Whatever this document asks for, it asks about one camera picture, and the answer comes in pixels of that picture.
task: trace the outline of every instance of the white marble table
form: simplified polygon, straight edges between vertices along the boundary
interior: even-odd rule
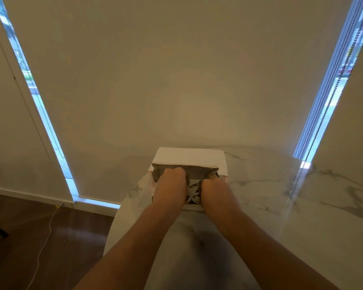
[[[280,153],[217,147],[242,209],[275,239],[341,289],[363,289],[363,186],[332,171],[301,169]],[[145,175],[126,196],[105,251],[150,204]],[[183,210],[169,229],[146,289],[259,289],[232,246],[200,211]]]

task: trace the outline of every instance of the floor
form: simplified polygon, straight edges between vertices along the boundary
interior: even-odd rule
[[[0,195],[0,290],[26,290],[56,206]],[[30,290],[72,289],[102,258],[113,218],[60,207]]]

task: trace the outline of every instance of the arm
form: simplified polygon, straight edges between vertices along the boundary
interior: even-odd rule
[[[242,212],[229,185],[215,175],[202,183],[202,206],[263,290],[338,288]]]
[[[74,290],[143,289],[160,244],[187,196],[182,168],[166,169],[153,202],[132,228],[88,272]]]

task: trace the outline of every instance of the baseboard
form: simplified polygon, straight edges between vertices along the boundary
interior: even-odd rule
[[[41,195],[32,195],[21,191],[7,190],[3,188],[0,188],[0,195],[21,198],[24,200],[38,201],[41,203],[48,203],[50,205],[64,205],[68,208],[79,209],[81,211],[88,211],[90,213],[103,214],[112,217],[114,217],[117,213],[116,208],[109,208],[82,201],[68,201],[58,198],[49,198]]]

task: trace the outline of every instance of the person's left hand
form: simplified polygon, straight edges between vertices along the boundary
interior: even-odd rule
[[[172,211],[181,211],[187,197],[187,178],[183,168],[165,169],[160,176],[155,193],[153,204]]]

